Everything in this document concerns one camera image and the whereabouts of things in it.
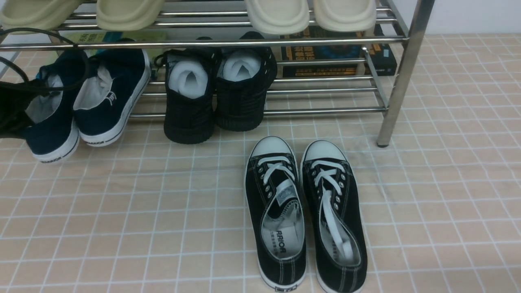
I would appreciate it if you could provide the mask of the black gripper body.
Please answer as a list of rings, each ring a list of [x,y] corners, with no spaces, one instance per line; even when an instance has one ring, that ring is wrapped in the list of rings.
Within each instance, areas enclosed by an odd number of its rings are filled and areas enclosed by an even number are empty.
[[[48,95],[50,87],[43,80],[1,82],[0,137],[27,139],[42,134],[48,127],[36,122],[26,110],[39,95]]]

